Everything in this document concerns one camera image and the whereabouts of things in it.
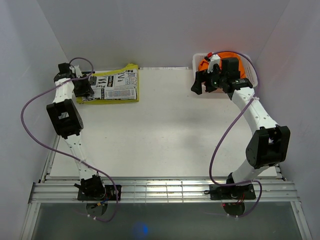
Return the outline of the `newspaper print trousers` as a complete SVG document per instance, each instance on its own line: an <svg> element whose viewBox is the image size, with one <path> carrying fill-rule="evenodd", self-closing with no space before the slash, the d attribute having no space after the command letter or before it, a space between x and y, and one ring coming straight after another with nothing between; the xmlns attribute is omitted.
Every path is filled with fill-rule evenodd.
<svg viewBox="0 0 320 240"><path fill-rule="evenodd" d="M138 99L139 72L137 69L120 70L116 73L92 74L89 83L93 94L82 97L83 102Z"/></svg>

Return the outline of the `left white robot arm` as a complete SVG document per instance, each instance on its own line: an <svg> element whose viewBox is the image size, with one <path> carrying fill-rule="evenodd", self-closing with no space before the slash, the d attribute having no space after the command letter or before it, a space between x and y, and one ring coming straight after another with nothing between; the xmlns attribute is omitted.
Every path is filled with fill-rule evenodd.
<svg viewBox="0 0 320 240"><path fill-rule="evenodd" d="M73 96L91 97L94 91L86 74L82 74L78 66L70 63L60 63L59 72L54 77L57 86L54 100L46 106L47 113L57 135L62 137L76 157L75 164L79 173L80 183L75 187L85 197L100 200L106 195L106 187L103 185L99 173L88 167L85 149L82 145L81 131L84 128L82 118L75 106Z"/></svg>

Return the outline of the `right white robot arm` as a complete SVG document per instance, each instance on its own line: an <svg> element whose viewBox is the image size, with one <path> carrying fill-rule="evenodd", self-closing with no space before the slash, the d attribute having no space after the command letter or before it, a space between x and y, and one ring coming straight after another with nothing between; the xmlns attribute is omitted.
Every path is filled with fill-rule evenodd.
<svg viewBox="0 0 320 240"><path fill-rule="evenodd" d="M290 129L273 120L261 104L257 97L258 78L246 74L242 59L251 61L246 55L210 53L204 56L191 87L197 95L221 89L239 108L236 119L244 117L251 130L244 162L230 173L226 183L217 185L219 191L232 199L237 199L250 188L263 171L285 161L291 137Z"/></svg>

